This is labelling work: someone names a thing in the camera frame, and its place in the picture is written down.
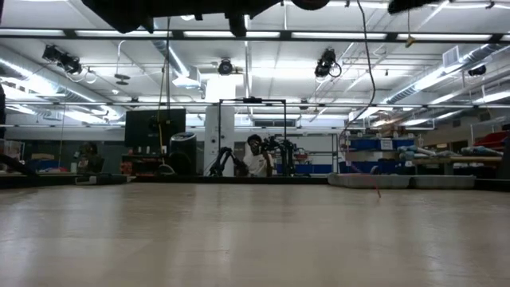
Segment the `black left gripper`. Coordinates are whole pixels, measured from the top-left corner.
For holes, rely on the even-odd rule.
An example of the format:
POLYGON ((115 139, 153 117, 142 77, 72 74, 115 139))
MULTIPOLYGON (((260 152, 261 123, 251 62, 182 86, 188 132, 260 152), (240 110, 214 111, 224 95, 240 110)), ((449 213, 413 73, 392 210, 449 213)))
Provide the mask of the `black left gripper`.
POLYGON ((202 20, 204 14, 224 14, 232 35, 245 37, 245 16, 253 19, 278 2, 279 0, 194 0, 194 11, 191 14, 196 20, 202 20))

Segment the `black overhead rig beam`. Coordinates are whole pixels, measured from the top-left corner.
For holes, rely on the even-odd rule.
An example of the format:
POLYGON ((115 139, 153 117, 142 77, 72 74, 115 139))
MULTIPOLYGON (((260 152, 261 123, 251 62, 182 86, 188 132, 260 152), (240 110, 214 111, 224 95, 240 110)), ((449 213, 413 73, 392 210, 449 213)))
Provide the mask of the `black overhead rig beam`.
MULTIPOLYGON (((91 39, 91 40, 233 40, 236 37, 228 30, 164 29, 149 33, 135 30, 120 33, 111 29, 30 29, 0 27, 0 38, 47 38, 47 39, 91 39)), ((239 41, 341 41, 355 42, 405 42, 414 39, 421 43, 504 43, 510 44, 510 33, 403 33, 361 31, 299 31, 299 30, 250 30, 239 41)))

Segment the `black background robot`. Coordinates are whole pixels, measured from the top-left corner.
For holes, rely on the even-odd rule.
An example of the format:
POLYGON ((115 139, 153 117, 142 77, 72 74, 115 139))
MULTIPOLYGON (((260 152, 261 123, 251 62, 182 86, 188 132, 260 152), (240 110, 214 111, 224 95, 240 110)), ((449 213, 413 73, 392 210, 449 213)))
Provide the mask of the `black background robot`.
POLYGON ((226 163, 233 163, 234 175, 238 177, 268 178, 277 172, 272 152, 280 152, 280 175, 293 176, 296 173, 293 161, 296 145, 290 140, 276 140, 275 136, 262 139, 259 135, 251 135, 246 140, 245 156, 239 159, 229 147, 221 147, 218 156, 210 167, 209 176, 222 177, 226 163))

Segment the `black monitor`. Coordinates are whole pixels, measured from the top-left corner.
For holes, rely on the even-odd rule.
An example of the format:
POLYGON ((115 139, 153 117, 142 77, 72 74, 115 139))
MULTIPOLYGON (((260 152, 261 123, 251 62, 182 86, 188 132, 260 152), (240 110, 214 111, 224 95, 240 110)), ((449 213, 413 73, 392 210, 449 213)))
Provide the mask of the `black monitor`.
POLYGON ((128 111, 124 143, 126 147, 166 146, 174 134, 185 130, 185 109, 128 111))

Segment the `person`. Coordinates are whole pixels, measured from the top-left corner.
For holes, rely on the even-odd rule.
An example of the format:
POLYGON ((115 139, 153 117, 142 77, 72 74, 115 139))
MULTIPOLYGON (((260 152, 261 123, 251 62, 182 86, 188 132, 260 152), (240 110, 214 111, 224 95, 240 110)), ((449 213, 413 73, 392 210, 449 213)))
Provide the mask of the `person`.
POLYGON ((76 172, 78 174, 99 174, 103 170, 104 158, 98 153, 97 145, 85 142, 74 153, 77 160, 76 172))
POLYGON ((273 176, 273 157, 262 148, 262 144, 262 138, 256 134, 249 136, 246 140, 243 162, 248 168, 249 176, 273 176))

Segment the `yellow hanging connector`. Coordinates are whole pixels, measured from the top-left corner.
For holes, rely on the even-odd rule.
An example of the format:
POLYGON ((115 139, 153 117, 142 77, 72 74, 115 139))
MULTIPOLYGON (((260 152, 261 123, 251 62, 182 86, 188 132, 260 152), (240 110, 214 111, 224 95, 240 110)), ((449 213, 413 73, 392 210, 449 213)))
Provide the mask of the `yellow hanging connector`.
POLYGON ((407 11, 407 38, 405 47, 408 49, 415 43, 415 38, 411 35, 410 29, 410 11, 407 11))

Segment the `black low shelf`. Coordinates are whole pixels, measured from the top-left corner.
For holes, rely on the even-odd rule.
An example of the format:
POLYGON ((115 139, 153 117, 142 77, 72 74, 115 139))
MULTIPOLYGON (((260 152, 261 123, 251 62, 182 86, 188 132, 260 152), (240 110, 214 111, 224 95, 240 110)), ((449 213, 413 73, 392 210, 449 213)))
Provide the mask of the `black low shelf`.
POLYGON ((122 155, 120 171, 130 176, 156 176, 166 168, 159 155, 122 155))

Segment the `blue storage bins shelf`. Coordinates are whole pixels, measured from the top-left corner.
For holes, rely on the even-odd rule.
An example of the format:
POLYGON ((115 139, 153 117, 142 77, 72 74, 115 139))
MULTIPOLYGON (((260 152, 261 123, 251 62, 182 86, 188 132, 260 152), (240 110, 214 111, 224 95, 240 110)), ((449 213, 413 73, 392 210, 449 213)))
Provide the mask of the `blue storage bins shelf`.
POLYGON ((343 140, 339 152, 339 173, 396 174, 404 167, 399 148, 414 145, 413 139, 354 138, 343 140))

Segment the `white ceiling vent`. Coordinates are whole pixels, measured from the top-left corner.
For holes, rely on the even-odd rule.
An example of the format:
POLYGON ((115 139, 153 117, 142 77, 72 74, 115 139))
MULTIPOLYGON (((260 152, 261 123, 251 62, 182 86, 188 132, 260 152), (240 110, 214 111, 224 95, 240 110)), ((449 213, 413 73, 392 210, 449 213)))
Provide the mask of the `white ceiling vent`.
POLYGON ((442 54, 442 63, 445 68, 450 67, 459 62, 459 47, 455 45, 442 54))

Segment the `grey tool kit case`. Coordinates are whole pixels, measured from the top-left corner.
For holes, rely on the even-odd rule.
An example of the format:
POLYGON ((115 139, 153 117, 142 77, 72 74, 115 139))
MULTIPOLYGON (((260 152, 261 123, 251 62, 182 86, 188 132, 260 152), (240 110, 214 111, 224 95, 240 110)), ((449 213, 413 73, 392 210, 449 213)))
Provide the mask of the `grey tool kit case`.
POLYGON ((420 189, 420 190, 470 190, 476 177, 472 175, 328 175, 328 183, 335 187, 351 189, 420 189))

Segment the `wooden work table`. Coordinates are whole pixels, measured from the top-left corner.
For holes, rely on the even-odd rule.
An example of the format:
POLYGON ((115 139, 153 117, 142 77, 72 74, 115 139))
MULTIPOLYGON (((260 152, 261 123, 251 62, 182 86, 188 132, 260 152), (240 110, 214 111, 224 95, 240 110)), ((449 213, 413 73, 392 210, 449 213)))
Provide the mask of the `wooden work table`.
POLYGON ((443 166, 444 175, 453 175, 453 165, 455 163, 483 163, 489 166, 497 166, 502 162, 501 157, 485 156, 452 156, 452 157, 433 157, 423 159, 412 159, 414 166, 438 164, 443 166))

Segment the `red plastic bin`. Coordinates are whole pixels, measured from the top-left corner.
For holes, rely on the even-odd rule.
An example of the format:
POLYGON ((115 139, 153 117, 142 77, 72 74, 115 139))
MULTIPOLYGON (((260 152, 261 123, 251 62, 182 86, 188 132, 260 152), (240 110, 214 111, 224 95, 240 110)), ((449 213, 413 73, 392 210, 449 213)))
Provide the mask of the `red plastic bin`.
POLYGON ((475 141, 474 146, 482 146, 496 151, 503 151, 509 131, 493 132, 475 141))

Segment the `black stand frame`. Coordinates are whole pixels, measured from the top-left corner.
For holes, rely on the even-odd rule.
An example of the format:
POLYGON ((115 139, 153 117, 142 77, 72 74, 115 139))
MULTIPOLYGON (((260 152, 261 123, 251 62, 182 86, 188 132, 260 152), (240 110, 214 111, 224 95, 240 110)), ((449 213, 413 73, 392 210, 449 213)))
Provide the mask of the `black stand frame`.
POLYGON ((239 102, 243 106, 251 107, 256 104, 263 104, 265 107, 272 107, 274 103, 281 103, 283 105, 284 115, 284 140, 281 143, 277 143, 275 140, 269 140, 267 143, 262 144, 262 148, 266 151, 280 150, 280 157, 282 162, 283 175, 289 175, 286 165, 288 164, 288 149, 285 146, 287 141, 287 101, 286 100, 270 100, 262 99, 254 96, 247 98, 235 98, 235 99, 219 99, 218 101, 218 155, 210 169, 210 175, 215 177, 222 177, 225 165, 228 159, 232 159, 235 167, 245 168, 245 164, 240 161, 234 154, 230 147, 222 146, 222 104, 224 102, 239 102))

